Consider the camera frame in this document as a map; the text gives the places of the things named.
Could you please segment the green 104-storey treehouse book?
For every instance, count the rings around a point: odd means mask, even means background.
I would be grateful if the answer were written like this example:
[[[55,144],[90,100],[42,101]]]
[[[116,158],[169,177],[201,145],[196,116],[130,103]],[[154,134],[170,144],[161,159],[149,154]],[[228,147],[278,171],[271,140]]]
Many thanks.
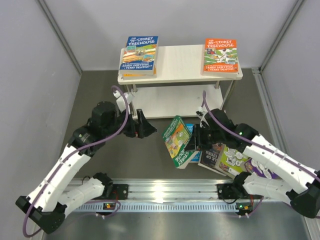
[[[191,138],[183,119],[176,115],[162,133],[164,144],[176,169],[185,169],[197,154],[196,151],[185,151]]]

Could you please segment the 130-storey treehouse book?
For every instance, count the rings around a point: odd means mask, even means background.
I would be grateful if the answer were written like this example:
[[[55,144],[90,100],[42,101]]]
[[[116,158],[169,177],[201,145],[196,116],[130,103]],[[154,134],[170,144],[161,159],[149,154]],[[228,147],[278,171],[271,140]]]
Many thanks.
[[[123,74],[121,76],[122,80],[139,80],[139,79],[150,79],[157,77],[157,67],[154,67],[152,74]]]

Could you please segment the blue 91-storey treehouse book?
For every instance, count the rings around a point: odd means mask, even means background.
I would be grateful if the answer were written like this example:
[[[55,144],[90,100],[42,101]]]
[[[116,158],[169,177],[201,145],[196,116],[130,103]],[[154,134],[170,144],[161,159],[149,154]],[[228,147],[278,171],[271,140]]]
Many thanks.
[[[127,75],[155,75],[158,42],[157,35],[129,36],[120,58],[119,72]]]

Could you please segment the orange 78-storey treehouse book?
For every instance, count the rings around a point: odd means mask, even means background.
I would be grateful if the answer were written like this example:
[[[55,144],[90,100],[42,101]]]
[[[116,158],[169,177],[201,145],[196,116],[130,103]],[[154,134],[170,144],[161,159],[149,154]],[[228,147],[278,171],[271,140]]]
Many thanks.
[[[239,75],[236,39],[206,38],[202,55],[202,75],[229,79]]]

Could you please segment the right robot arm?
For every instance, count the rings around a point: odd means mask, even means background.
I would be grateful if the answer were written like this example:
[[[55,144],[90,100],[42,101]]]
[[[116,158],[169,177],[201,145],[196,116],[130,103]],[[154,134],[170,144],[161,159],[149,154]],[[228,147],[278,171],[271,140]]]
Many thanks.
[[[224,144],[257,161],[275,173],[268,179],[250,172],[234,177],[227,190],[235,199],[257,195],[281,201],[300,215],[316,219],[320,216],[320,172],[293,159],[266,140],[251,126],[234,124],[223,110],[199,107],[200,123],[192,129],[186,151],[206,151],[214,144]]]

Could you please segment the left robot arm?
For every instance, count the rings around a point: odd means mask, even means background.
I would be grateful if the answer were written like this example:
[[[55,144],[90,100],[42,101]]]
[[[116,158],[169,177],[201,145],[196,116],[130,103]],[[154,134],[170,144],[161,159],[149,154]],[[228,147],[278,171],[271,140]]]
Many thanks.
[[[98,172],[87,183],[64,192],[76,173],[112,138],[123,134],[129,138],[146,138],[157,132],[137,110],[133,119],[128,104],[116,107],[109,101],[101,101],[92,109],[86,124],[77,128],[68,140],[54,167],[27,196],[19,196],[16,206],[25,213],[22,232],[26,238],[27,222],[31,219],[41,231],[55,232],[75,209],[95,200],[107,200],[114,193],[113,180],[106,173]]]

